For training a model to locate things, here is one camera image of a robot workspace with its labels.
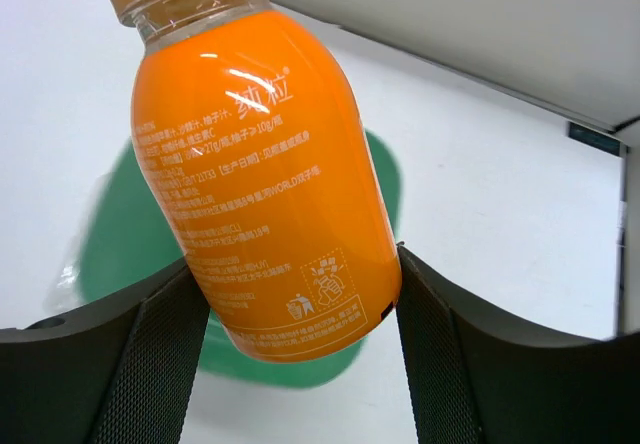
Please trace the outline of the green plastic bin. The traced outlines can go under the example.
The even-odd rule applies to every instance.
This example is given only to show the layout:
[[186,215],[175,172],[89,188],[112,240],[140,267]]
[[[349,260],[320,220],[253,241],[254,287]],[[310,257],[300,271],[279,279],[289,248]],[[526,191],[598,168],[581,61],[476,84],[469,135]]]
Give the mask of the green plastic bin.
[[[84,302],[102,299],[164,269],[182,257],[138,167],[133,146],[124,145],[92,212],[78,258],[76,289]],[[199,370],[269,386],[306,389],[348,369],[364,342],[328,357],[297,364],[269,364],[239,352],[210,315]]]

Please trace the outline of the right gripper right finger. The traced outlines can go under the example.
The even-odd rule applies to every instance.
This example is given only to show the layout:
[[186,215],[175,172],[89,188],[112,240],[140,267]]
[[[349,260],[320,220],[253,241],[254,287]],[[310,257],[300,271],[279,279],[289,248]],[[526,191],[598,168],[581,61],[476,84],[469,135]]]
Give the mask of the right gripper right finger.
[[422,443],[635,443],[639,337],[594,340],[516,316],[405,247],[396,307]]

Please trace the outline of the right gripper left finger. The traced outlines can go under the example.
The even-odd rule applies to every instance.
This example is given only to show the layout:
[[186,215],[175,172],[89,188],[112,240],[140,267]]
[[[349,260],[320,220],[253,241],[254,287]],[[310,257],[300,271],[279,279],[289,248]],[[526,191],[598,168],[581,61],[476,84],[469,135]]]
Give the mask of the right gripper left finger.
[[1,332],[4,443],[177,443],[209,306],[184,260]]

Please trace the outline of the orange plastic bottle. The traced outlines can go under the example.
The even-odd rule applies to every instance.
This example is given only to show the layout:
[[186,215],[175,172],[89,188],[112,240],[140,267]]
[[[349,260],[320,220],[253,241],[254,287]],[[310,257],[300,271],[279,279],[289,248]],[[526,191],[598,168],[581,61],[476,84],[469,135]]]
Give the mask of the orange plastic bottle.
[[349,82],[270,0],[110,0],[144,44],[141,172],[233,344],[296,363],[394,307],[397,249]]

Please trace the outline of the clear plastic bottle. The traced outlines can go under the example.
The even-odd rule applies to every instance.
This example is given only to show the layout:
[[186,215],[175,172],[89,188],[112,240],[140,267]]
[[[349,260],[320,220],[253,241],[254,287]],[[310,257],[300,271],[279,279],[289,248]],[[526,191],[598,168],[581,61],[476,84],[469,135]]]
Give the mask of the clear plastic bottle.
[[44,300],[44,310],[49,314],[65,313],[84,303],[80,292],[81,252],[94,221],[96,209],[111,176],[111,172],[100,175],[83,204],[79,221],[65,249],[60,271],[55,275]]

